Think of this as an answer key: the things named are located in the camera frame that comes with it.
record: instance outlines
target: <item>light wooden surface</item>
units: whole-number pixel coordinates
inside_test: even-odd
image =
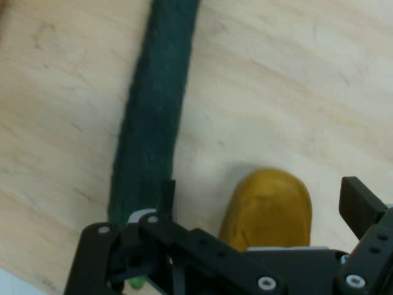
[[[11,0],[0,22],[0,267],[64,289],[80,231],[106,220],[147,0]],[[313,199],[313,245],[350,251],[342,176],[393,203],[393,2],[213,0],[198,17],[176,215],[216,234],[247,172]]]

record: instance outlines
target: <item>yellow object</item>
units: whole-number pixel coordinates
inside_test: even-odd
[[[277,169],[259,170],[235,189],[220,239],[239,251],[309,246],[311,219],[311,199],[299,179]]]

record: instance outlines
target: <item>silver screw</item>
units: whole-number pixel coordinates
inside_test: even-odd
[[[264,291],[276,289],[277,283],[270,277],[262,277],[258,280],[258,286]]]
[[[348,258],[349,258],[349,255],[342,255],[342,257],[340,259],[341,264],[345,264],[345,262],[348,260]]]
[[[156,223],[157,221],[158,221],[157,216],[150,216],[149,218],[147,218],[148,223]]]
[[[111,229],[108,226],[101,226],[98,229],[99,234],[106,234],[107,232],[110,232],[110,231],[111,231]]]
[[[358,275],[348,275],[346,277],[346,283],[355,289],[361,289],[366,285],[364,278]]]

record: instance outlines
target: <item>dark green cloth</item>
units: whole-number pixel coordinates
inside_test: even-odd
[[[171,179],[199,0],[153,0],[112,173],[110,222],[156,208]]]

